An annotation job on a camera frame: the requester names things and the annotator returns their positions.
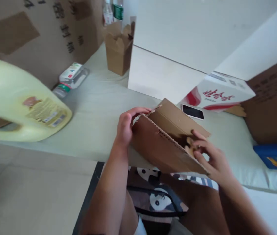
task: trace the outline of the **table surface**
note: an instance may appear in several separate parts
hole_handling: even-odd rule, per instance
[[[120,77],[108,71],[104,44],[85,63],[90,70],[86,80],[72,90],[64,103],[72,110],[72,120],[58,133],[39,142],[8,142],[17,146],[95,161],[107,161],[119,115],[133,107],[156,107],[160,100],[127,89],[128,72]],[[223,150],[241,184],[277,191],[277,170],[269,170],[253,150],[254,141],[243,118],[203,110],[205,120],[196,120],[212,136],[210,141]],[[152,168],[130,149],[131,166]]]

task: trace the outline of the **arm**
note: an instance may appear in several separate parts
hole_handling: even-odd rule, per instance
[[[193,134],[199,139],[193,143],[199,146],[194,156],[211,173],[209,177],[219,185],[220,200],[230,233],[272,234],[232,174],[225,154],[197,131],[193,131]],[[208,162],[202,153],[209,156]]]
[[[132,122],[148,108],[133,108],[120,115],[117,136],[85,216],[85,234],[118,234],[125,205],[128,146]]]

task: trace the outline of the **yellow plastic jug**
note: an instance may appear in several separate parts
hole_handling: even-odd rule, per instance
[[[0,130],[0,140],[46,139],[71,116],[71,110],[37,78],[0,60],[0,118],[18,124],[12,131]]]

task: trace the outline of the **smartphone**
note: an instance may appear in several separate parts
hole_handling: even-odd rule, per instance
[[[196,108],[193,108],[193,107],[182,104],[181,105],[181,110],[185,114],[187,114],[188,116],[190,116],[192,118],[196,118],[196,119],[199,119],[199,120],[204,120],[204,113],[203,113],[203,111],[201,111],[199,109],[196,109]]]

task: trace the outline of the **person's left hand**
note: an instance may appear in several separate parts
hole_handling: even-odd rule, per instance
[[[132,139],[132,123],[134,118],[141,113],[147,114],[150,111],[150,108],[136,107],[122,113],[119,117],[115,144],[128,147]]]

